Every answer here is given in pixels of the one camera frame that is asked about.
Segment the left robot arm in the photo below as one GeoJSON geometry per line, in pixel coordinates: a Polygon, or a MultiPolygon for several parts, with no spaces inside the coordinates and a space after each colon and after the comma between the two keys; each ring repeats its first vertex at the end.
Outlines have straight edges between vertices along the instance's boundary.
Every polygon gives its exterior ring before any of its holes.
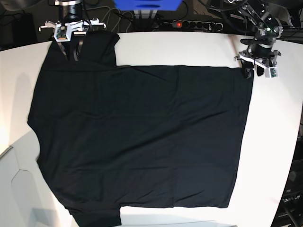
{"type": "Polygon", "coordinates": [[[277,77],[276,60],[281,56],[281,52],[272,48],[283,32],[280,21],[271,16],[259,0],[244,0],[236,6],[236,9],[253,24],[249,31],[238,31],[255,33],[252,39],[241,39],[241,43],[247,48],[235,56],[235,59],[241,62],[244,78],[249,79],[254,73],[258,76],[264,75],[266,78],[277,77]]]}

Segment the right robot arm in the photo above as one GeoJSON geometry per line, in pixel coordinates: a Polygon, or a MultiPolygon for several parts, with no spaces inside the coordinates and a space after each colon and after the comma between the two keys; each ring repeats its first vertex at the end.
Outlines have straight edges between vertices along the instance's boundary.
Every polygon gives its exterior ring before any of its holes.
{"type": "Polygon", "coordinates": [[[84,37],[88,31],[94,26],[107,26],[98,18],[89,18],[83,0],[56,0],[54,5],[59,9],[59,20],[46,21],[38,30],[52,29],[53,38],[65,58],[69,60],[73,56],[75,61],[79,61],[84,37]]]}

